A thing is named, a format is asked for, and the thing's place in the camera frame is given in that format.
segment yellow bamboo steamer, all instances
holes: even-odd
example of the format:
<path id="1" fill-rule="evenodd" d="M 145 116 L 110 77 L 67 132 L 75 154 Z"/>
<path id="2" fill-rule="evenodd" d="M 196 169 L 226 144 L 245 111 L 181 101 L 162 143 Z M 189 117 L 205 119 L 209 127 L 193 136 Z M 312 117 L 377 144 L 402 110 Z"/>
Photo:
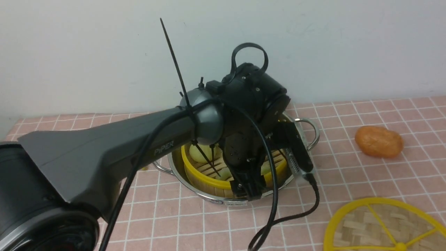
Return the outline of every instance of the yellow bamboo steamer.
<path id="1" fill-rule="evenodd" d="M 211 195 L 224 197 L 224 198 L 236 198 L 231 190 L 230 181 L 233 180 L 230 177 L 227 180 L 216 179 L 217 174 L 214 169 L 208 163 L 198 163 L 192 159 L 189 154 L 190 143 L 181 147 L 181 155 L 184 162 L 186 176 L 190 183 L 197 189 L 206 192 Z M 274 163 L 276 166 L 277 181 L 282 184 L 288 178 L 288 168 L 286 159 L 280 154 L 279 151 L 272 151 L 274 157 Z M 223 161 L 223 157 L 219 157 L 214 161 L 214 167 L 217 171 L 227 167 Z M 266 187 L 272 188 L 273 178 L 271 172 L 264 175 Z"/>

